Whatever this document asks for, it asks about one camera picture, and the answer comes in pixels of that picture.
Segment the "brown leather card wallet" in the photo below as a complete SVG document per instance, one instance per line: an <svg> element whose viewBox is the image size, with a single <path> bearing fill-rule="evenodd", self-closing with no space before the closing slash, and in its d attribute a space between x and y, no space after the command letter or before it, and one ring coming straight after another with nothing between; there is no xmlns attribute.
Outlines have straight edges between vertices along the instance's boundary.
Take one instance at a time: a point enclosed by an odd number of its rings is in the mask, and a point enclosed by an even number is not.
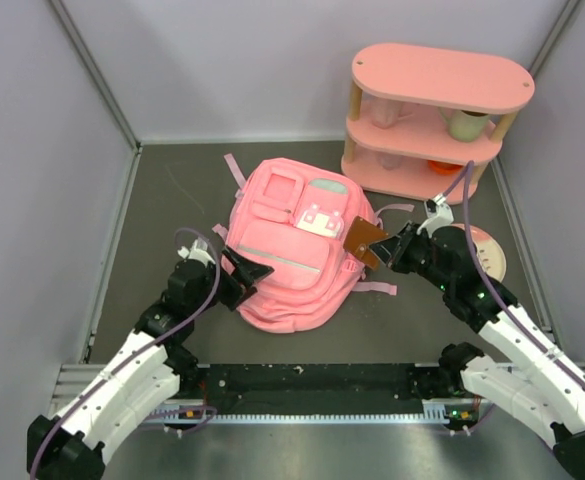
<svg viewBox="0 0 585 480"><path fill-rule="evenodd" d="M372 243L385 240L389 234L361 216L356 216L343 241L344 250L366 267L377 270L378 257L370 250Z"/></svg>

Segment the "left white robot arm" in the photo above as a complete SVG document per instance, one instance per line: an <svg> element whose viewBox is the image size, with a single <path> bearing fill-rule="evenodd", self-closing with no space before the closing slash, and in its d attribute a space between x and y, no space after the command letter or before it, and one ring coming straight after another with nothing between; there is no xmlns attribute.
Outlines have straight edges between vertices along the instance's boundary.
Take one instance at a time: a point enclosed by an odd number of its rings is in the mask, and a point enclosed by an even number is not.
<svg viewBox="0 0 585 480"><path fill-rule="evenodd" d="M195 319L217 304L234 310L273 267L202 240L181 248L159 299L140 316L116 355L53 417L27 430L32 479L99 479L113 453L164 401L198 387L198 360L183 345Z"/></svg>

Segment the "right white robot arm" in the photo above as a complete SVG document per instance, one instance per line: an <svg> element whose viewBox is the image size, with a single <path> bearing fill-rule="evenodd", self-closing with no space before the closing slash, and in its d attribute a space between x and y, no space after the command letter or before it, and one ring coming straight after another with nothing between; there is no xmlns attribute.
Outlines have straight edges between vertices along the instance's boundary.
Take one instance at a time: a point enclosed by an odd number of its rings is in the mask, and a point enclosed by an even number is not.
<svg viewBox="0 0 585 480"><path fill-rule="evenodd" d="M471 346L444 354L438 380L448 394L467 390L487 398L532 430L563 469L585 479L585 371L535 326L526 309L489 277L467 229L428 234L409 222L396 235L364 246L397 273L415 273L439 288L457 319L518 367L514 376Z"/></svg>

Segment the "pink student backpack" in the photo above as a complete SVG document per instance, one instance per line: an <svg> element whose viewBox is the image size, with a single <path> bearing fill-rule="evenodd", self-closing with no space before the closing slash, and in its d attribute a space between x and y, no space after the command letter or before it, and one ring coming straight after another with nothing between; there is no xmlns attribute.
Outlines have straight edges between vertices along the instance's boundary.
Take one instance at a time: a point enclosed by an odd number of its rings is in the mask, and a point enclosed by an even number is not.
<svg viewBox="0 0 585 480"><path fill-rule="evenodd" d="M249 176L233 155L224 160L238 190L229 225L214 226L226 245L272 267L238 311L275 334L325 324L352 292L394 296L395 285L369 281L344 241L356 218L382 221L363 189L348 177L288 158L262 161Z"/></svg>

